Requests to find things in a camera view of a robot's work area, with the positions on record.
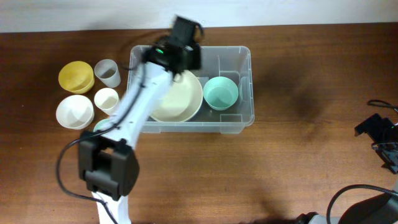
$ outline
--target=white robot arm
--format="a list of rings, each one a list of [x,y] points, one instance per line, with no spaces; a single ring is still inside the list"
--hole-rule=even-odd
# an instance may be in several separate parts
[[[200,46],[194,41],[197,28],[203,35],[197,22],[177,17],[171,35],[144,52],[132,86],[110,122],[103,130],[80,136],[79,176],[96,198],[101,224],[131,223],[127,196],[139,173],[134,154],[139,133],[174,76],[201,67]]]

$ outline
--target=teal bowl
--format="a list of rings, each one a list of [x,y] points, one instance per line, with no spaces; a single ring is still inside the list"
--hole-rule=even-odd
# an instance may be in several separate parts
[[[94,132],[97,131],[97,130],[102,129],[102,127],[104,126],[104,124],[106,124],[106,123],[108,123],[108,122],[109,122],[109,119],[103,119],[103,120],[99,121],[99,122],[95,125],[95,127],[94,127]]]
[[[229,78],[215,77],[206,83],[203,96],[211,108],[221,111],[234,105],[238,99],[239,90]]]

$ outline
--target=white cup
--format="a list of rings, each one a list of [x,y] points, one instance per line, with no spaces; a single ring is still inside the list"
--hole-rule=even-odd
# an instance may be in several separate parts
[[[118,65],[110,59],[99,61],[94,67],[94,73],[109,88],[115,88],[120,84]]]
[[[93,121],[94,107],[85,96],[69,96],[58,105],[56,117],[58,123],[65,128],[83,129]]]
[[[114,89],[103,88],[95,93],[94,103],[101,111],[112,115],[119,109],[119,95]]]

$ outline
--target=brown wooden surface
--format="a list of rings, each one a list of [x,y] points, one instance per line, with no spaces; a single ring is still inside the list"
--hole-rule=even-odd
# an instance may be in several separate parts
[[[164,30],[0,34],[0,223],[97,223],[96,205],[66,196],[55,181],[61,148],[79,135],[55,119],[71,95],[57,77],[68,62],[92,67],[104,58],[129,61],[135,45]],[[203,45],[245,45],[252,53],[256,120],[239,135],[142,134],[141,174],[129,195],[132,221],[239,223],[269,216],[325,214],[349,184],[391,188],[367,136],[354,127],[378,98],[398,104],[398,24],[207,29]],[[122,71],[121,94],[127,72]],[[98,79],[85,94],[93,100]],[[95,120],[106,117],[98,108]],[[62,177],[89,195],[78,179],[76,148]],[[354,190],[334,215],[375,192]]]

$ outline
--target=plastic storage container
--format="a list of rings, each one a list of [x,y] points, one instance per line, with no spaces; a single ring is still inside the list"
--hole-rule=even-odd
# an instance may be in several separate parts
[[[130,67],[137,64],[149,46],[138,45],[131,50]],[[157,122],[149,118],[143,133],[161,132],[207,132],[239,134],[244,127],[254,122],[253,85],[250,50],[247,47],[202,47],[201,70],[191,70],[202,87],[214,77],[227,77],[237,84],[239,97],[233,106],[224,111],[210,108],[205,100],[199,112],[186,122]],[[134,71],[129,72],[127,89],[133,82]]]

